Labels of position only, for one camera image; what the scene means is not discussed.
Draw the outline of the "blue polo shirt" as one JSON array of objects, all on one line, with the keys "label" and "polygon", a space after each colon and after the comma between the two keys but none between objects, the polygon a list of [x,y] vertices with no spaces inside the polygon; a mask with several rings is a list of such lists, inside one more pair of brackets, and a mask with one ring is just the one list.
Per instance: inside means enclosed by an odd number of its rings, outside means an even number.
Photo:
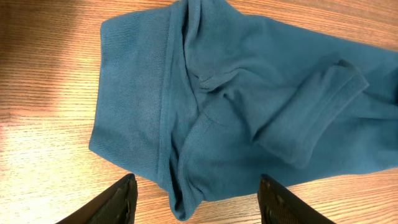
[{"label": "blue polo shirt", "polygon": [[397,53],[176,1],[101,25],[90,150],[164,189],[175,217],[397,166]]}]

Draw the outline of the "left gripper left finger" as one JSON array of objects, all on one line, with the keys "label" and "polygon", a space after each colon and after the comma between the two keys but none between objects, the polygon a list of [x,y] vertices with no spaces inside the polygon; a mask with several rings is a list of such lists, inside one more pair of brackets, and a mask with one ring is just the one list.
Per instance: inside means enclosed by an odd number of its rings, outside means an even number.
[{"label": "left gripper left finger", "polygon": [[133,224],[137,197],[135,175],[127,174],[58,224]]}]

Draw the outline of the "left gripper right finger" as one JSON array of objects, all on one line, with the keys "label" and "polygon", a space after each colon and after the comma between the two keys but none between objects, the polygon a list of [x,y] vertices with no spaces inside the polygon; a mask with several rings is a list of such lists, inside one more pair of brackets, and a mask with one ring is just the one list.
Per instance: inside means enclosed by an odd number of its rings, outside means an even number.
[{"label": "left gripper right finger", "polygon": [[261,175],[257,199],[262,224],[334,224],[266,174]]}]

